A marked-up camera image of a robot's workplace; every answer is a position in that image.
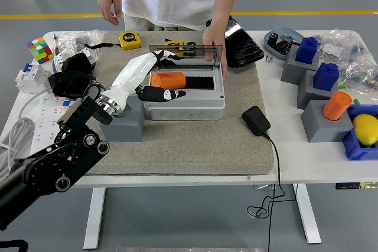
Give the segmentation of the person's left hand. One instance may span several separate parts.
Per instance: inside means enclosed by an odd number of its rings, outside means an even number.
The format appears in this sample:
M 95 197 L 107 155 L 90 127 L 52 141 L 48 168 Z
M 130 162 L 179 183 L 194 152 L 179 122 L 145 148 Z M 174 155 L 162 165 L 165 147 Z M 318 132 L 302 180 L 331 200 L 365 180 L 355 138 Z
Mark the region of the person's left hand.
M 227 23 L 221 23 L 212 19 L 211 24 L 203 32 L 203 44 L 204 45 L 216 45 L 222 46 L 223 51 L 221 55 L 221 70 L 223 81 L 226 80 L 227 74 L 227 59 L 226 59 L 226 48 L 225 48 L 225 31 L 227 28 Z

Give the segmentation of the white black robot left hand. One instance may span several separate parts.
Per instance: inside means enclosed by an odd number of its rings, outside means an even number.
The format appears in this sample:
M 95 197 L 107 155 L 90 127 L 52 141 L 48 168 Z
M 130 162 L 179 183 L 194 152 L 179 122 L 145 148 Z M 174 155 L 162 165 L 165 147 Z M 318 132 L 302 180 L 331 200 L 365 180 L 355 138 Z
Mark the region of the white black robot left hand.
M 158 50 L 131 59 L 110 89 L 101 92 L 96 102 L 111 116 L 117 116 L 126 109 L 129 96 L 137 95 L 143 102 L 169 102 L 186 95 L 182 90 L 169 90 L 162 87 L 142 87 L 141 83 L 153 69 L 158 66 L 173 66 L 172 60 L 179 60 L 179 56 L 167 51 Z

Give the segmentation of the person's right hand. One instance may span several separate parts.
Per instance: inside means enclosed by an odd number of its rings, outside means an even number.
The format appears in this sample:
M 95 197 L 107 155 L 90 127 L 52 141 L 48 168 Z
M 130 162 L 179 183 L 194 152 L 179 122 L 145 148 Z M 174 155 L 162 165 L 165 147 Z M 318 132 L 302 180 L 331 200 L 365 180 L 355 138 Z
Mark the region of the person's right hand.
M 108 23 L 119 26 L 122 16 L 121 0 L 97 0 L 101 15 Z

